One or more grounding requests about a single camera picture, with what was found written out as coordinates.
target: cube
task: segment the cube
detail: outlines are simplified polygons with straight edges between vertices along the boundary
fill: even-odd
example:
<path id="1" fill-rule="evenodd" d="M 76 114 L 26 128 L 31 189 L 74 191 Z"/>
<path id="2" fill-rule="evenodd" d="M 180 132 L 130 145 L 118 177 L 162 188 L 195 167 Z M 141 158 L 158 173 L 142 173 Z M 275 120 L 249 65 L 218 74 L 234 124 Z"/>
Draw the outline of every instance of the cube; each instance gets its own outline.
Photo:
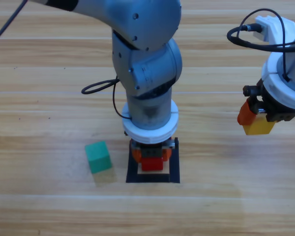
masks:
<path id="1" fill-rule="evenodd" d="M 110 155 L 105 142 L 86 145 L 85 152 L 88 157 L 88 164 L 92 174 L 112 167 Z"/>
<path id="2" fill-rule="evenodd" d="M 251 125 L 243 125 L 246 135 L 269 134 L 276 122 L 268 122 L 266 114 L 258 114 Z"/>

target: green block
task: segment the green block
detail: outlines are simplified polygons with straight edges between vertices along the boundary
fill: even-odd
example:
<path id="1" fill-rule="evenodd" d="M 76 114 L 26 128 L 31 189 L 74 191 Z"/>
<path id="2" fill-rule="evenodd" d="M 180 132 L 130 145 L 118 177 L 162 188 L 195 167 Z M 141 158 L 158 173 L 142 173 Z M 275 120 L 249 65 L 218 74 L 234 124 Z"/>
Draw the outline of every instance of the green block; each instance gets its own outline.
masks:
<path id="1" fill-rule="evenodd" d="M 87 153 L 88 163 L 92 174 L 112 167 L 105 142 L 86 145 L 85 152 Z"/>

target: wire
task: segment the wire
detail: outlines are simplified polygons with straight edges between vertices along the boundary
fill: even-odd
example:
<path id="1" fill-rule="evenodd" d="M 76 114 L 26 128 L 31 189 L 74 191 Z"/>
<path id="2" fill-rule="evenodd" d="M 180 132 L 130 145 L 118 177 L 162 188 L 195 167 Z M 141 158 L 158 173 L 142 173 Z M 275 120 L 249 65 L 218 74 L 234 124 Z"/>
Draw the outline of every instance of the wire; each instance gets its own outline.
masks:
<path id="1" fill-rule="evenodd" d="M 19 7 L 15 10 L 15 12 L 12 14 L 12 16 L 8 19 L 8 21 L 4 24 L 4 26 L 0 29 L 0 36 L 6 31 L 6 29 L 9 27 L 9 25 L 14 21 L 15 17 L 20 13 L 20 11 L 23 9 L 25 4 L 28 2 L 28 0 L 23 0 L 22 3 L 19 5 Z"/>
<path id="2" fill-rule="evenodd" d="M 278 19 L 280 20 L 280 23 L 282 25 L 282 33 L 283 33 L 283 43 L 282 44 L 273 44 L 273 45 L 260 45 L 260 44 L 253 44 L 253 43 L 250 43 L 248 41 L 245 41 L 245 40 L 242 40 L 241 38 L 239 38 L 239 33 L 240 31 L 258 31 L 256 29 L 252 29 L 252 30 L 248 30 L 248 27 L 247 26 L 250 26 L 250 25 L 243 25 L 244 22 L 253 14 L 255 14 L 256 12 L 259 12 L 259 11 L 269 11 L 269 12 L 272 12 L 273 14 L 275 14 Z M 247 15 L 244 20 L 241 22 L 240 26 L 239 27 L 236 27 L 234 29 L 231 29 L 228 33 L 227 33 L 227 39 L 238 45 L 238 46 L 241 46 L 241 47 L 246 47 L 246 48 L 251 48 L 251 49 L 256 49 L 256 50 L 260 50 L 260 51 L 266 51 L 266 52 L 278 52 L 278 53 L 283 53 L 283 78 L 288 82 L 290 81 L 291 79 L 288 77 L 288 73 L 286 72 L 286 53 L 295 53 L 295 46 L 293 47 L 286 47 L 286 46 L 289 46 L 289 45 L 295 45 L 295 41 L 294 42 L 291 42 L 291 43 L 285 43 L 285 27 L 284 27 L 284 22 L 281 18 L 281 16 L 275 12 L 274 10 L 272 9 L 268 9 L 268 8 L 262 8 L 262 9 L 258 9 L 258 10 L 255 10 L 253 12 L 251 12 L 249 15 Z"/>
<path id="3" fill-rule="evenodd" d="M 130 117 L 124 117 L 124 116 L 123 116 L 122 114 L 120 114 L 120 113 L 118 112 L 118 110 L 117 110 L 117 107 L 116 107 L 116 104 L 115 104 L 115 90 L 116 90 L 116 85 L 117 85 L 117 83 L 114 84 L 114 88 L 113 88 L 113 105 L 114 105 L 114 109 L 115 109 L 116 113 L 118 114 L 118 116 L 120 116 L 121 118 L 132 120 L 132 118 L 130 118 Z"/>
<path id="4" fill-rule="evenodd" d="M 261 8 L 261 9 L 255 10 L 255 11 L 251 12 L 250 14 L 248 14 L 248 15 L 242 20 L 242 22 L 240 23 L 240 26 L 239 26 L 239 29 L 238 29 L 238 31 L 237 31 L 237 35 L 236 35 L 236 37 L 239 38 L 240 29 L 241 29 L 241 27 L 243 26 L 243 24 L 245 23 L 245 21 L 246 21 L 250 16 L 252 16 L 253 14 L 255 14 L 255 13 L 259 12 L 259 11 L 268 11 L 268 12 L 271 12 L 271 13 L 273 13 L 274 15 L 276 15 L 277 18 L 279 19 L 279 21 L 280 21 L 280 23 L 281 23 L 281 26 L 282 26 L 282 33 L 283 33 L 283 41 L 282 41 L 282 42 L 283 42 L 283 51 L 284 51 L 284 50 L 285 50 L 285 38 L 286 38 L 286 36 L 285 36 L 285 26 L 284 26 L 284 22 L 283 22 L 283 20 L 282 20 L 282 17 L 281 17 L 276 11 L 274 11 L 274 10 L 272 10 L 272 9 L 269 9 L 269 8 Z M 286 80 L 288 79 L 287 74 L 286 74 L 286 52 L 285 52 L 285 51 L 283 52 L 283 78 L 286 79 Z"/>
<path id="5" fill-rule="evenodd" d="M 121 117 L 121 118 L 124 118 L 124 119 L 132 119 L 130 117 L 125 117 L 123 116 L 122 114 L 120 114 L 117 110 L 117 107 L 116 107 L 116 103 L 115 103 L 115 92 L 116 92 L 116 85 L 120 82 L 120 79 L 118 79 L 118 76 L 116 76 L 116 78 L 114 80 L 104 80 L 104 81 L 101 81 L 101 82 L 98 82 L 98 83 L 95 83 L 95 84 L 92 84 L 92 85 L 89 85 L 89 86 L 86 86 L 84 89 L 82 89 L 81 93 L 82 94 L 92 94 L 92 93 L 96 93 L 96 92 L 100 92 L 106 88 L 109 88 L 111 86 L 114 86 L 113 88 L 113 105 L 114 105 L 114 109 L 116 111 L 116 113 Z M 102 85 L 102 84 L 107 84 L 107 85 L 104 85 L 100 88 L 96 88 L 96 89 L 93 89 L 91 91 L 87 91 L 88 89 L 92 88 L 92 87 L 96 87 L 96 86 L 99 86 L 99 85 Z"/>

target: gray robotic arm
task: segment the gray robotic arm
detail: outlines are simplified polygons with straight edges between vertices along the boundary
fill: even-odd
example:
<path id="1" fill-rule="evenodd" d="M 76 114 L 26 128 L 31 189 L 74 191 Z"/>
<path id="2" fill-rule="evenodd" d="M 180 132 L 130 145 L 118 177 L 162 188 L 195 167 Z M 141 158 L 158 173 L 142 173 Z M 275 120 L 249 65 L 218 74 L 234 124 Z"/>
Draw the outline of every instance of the gray robotic arm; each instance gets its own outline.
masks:
<path id="1" fill-rule="evenodd" d="M 182 58 L 172 38 L 181 19 L 179 0 L 31 0 L 94 17 L 112 28 L 113 64 L 126 89 L 132 122 L 155 130 L 171 116 L 172 85 Z"/>

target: wood grain surface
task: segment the wood grain surface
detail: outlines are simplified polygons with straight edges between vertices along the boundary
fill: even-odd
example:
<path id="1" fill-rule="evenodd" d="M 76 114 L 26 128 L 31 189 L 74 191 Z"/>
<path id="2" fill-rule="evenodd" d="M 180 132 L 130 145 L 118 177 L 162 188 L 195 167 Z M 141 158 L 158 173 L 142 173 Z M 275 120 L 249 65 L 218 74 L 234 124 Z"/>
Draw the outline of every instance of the wood grain surface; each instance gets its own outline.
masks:
<path id="1" fill-rule="evenodd" d="M 19 3 L 0 0 L 0 27 Z M 242 87 L 269 54 L 226 39 L 257 8 L 295 21 L 295 0 L 182 6 L 181 184 L 126 184 L 129 138 L 111 89 L 80 94 L 115 76 L 110 28 L 27 4 L 0 39 L 0 236 L 295 236 L 295 119 L 245 136 Z M 84 146 L 102 140 L 114 167 L 92 175 Z"/>

